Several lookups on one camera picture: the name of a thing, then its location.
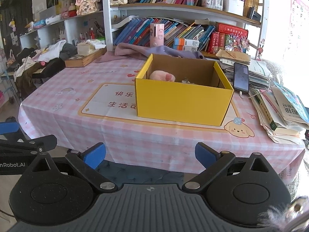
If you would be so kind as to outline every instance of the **gray ribbed surface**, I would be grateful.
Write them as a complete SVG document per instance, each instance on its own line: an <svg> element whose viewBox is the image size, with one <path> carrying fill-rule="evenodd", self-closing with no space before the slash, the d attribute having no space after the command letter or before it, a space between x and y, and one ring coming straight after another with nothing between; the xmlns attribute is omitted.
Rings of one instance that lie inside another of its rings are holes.
<svg viewBox="0 0 309 232"><path fill-rule="evenodd" d="M17 223L10 232L275 232L231 225L217 218L201 196L176 184L125 184L117 193L101 194L82 217L58 226Z"/></svg>

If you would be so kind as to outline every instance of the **blue gripper pad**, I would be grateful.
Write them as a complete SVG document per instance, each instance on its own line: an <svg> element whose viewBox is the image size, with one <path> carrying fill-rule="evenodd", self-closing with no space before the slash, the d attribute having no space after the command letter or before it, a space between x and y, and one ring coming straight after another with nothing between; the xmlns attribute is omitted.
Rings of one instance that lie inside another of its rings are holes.
<svg viewBox="0 0 309 232"><path fill-rule="evenodd" d="M98 165L105 159L106 147L104 143L99 142L81 154L82 160L92 169L96 169Z"/></svg>
<svg viewBox="0 0 309 232"><path fill-rule="evenodd" d="M195 146L195 158L207 169L220 159L220 153L199 142Z"/></svg>
<svg viewBox="0 0 309 232"><path fill-rule="evenodd" d="M14 133L19 129L17 122L0 122L0 135L6 133Z"/></svg>

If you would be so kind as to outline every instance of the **pink cylinder container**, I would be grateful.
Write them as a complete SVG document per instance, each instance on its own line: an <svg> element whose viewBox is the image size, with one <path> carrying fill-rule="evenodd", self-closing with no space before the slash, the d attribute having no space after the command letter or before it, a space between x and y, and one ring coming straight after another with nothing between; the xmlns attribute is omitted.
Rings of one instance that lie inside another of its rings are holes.
<svg viewBox="0 0 309 232"><path fill-rule="evenodd" d="M150 47L164 45L164 24L150 24Z"/></svg>

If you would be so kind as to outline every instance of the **printed flower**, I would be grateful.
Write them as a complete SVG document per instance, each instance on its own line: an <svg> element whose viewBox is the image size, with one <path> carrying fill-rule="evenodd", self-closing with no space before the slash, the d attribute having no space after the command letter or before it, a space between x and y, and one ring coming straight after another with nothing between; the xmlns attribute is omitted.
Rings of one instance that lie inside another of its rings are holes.
<svg viewBox="0 0 309 232"><path fill-rule="evenodd" d="M56 104L56 106L53 108L54 111L58 111L62 108L62 104Z"/></svg>

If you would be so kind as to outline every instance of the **pink plush toy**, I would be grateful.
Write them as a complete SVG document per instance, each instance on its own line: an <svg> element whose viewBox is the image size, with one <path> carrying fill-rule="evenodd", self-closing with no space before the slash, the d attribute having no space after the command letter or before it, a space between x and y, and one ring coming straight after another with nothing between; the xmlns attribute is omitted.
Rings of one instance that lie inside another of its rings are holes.
<svg viewBox="0 0 309 232"><path fill-rule="evenodd" d="M158 81L169 81L175 82L175 77L168 72L162 70L155 70L153 73L150 74L149 79L151 80L158 80Z"/></svg>

